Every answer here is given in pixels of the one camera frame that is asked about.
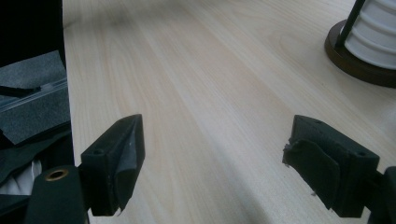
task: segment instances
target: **dark wooden base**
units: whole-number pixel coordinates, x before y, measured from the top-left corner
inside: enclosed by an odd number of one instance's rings
[[[335,43],[346,21],[340,21],[330,30],[324,44],[330,60],[347,74],[360,80],[384,87],[396,88],[396,70],[381,68],[366,63],[344,46],[336,47]]]

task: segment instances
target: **black clamp jaw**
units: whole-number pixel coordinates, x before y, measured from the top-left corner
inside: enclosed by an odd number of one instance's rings
[[[81,165],[52,168],[35,179],[24,223],[89,223],[113,216],[132,197],[145,159],[141,115],[120,119],[81,154]]]
[[[396,167],[382,175],[379,157],[326,123],[295,116],[283,162],[293,167],[328,209],[339,217],[396,224]]]

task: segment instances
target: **light wooden table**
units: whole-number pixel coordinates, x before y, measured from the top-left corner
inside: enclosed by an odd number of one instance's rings
[[[323,43],[353,1],[68,0],[76,154],[143,114],[147,157],[119,217],[92,223],[366,223],[327,211],[282,164],[295,114],[396,164],[396,90],[350,77]]]

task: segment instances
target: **screw hole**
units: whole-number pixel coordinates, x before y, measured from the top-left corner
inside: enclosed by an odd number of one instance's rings
[[[62,169],[62,170],[56,170],[49,175],[46,176],[47,181],[55,181],[55,180],[60,180],[67,176],[69,174],[68,170]]]

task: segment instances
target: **white ceramic object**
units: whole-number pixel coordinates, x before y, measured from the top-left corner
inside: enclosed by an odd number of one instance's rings
[[[367,63],[396,70],[396,0],[366,0],[345,47]]]

